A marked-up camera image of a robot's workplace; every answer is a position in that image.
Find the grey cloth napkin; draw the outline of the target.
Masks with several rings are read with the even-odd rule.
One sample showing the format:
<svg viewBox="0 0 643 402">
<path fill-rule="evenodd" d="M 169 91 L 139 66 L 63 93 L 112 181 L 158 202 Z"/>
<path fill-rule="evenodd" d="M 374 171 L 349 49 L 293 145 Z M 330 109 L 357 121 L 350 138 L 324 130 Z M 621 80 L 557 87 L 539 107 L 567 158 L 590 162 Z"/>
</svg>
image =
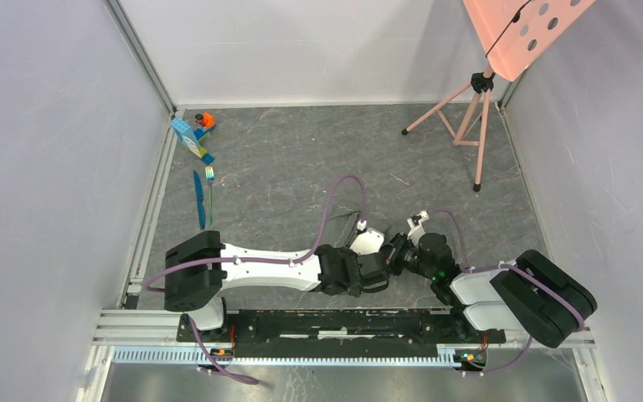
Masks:
<svg viewBox="0 0 643 402">
<path fill-rule="evenodd" d="M 345 219 L 346 223 L 342 229 L 341 234 L 339 237 L 333 242 L 335 246 L 342 246 L 342 245 L 348 245 L 349 242 L 351 241 L 352 237 L 354 236 L 354 233 L 357 229 L 357 224 L 360 220 L 360 210 L 352 210 L 351 212 L 347 212 L 345 214 L 337 214 L 329 218 L 327 221 L 331 222 L 334 219 Z"/>
</svg>

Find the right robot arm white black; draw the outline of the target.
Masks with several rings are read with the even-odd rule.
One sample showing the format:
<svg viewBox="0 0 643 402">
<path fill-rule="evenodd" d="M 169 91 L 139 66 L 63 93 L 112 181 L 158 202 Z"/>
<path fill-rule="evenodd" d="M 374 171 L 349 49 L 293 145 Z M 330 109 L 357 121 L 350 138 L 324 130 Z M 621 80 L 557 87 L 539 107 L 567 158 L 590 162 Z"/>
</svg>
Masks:
<svg viewBox="0 0 643 402">
<path fill-rule="evenodd" d="M 461 267 L 446 237 L 427 233 L 417 242 L 397 234 L 381 253 L 392 274 L 424 277 L 442 304 L 458 309 L 450 331 L 462 342 L 488 330 L 523 330 L 543 346 L 557 348 L 583 331 L 598 309 L 585 286 L 537 250 L 495 265 Z"/>
</svg>

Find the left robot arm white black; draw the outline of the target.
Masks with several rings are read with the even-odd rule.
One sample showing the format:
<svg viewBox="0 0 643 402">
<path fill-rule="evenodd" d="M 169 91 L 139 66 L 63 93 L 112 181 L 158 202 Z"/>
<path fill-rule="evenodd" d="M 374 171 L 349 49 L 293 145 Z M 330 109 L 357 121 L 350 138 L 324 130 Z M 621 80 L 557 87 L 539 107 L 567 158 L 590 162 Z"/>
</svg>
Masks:
<svg viewBox="0 0 643 402">
<path fill-rule="evenodd" d="M 209 341 L 229 332 L 222 290 L 244 286 L 286 287 L 328 296 L 361 296 L 387 288 L 388 265 L 380 252 L 383 236 L 368 231 L 372 249 L 322 244 L 315 250 L 273 252 L 222 242 L 220 233 L 204 231 L 165 254 L 164 308 L 192 313 Z"/>
</svg>

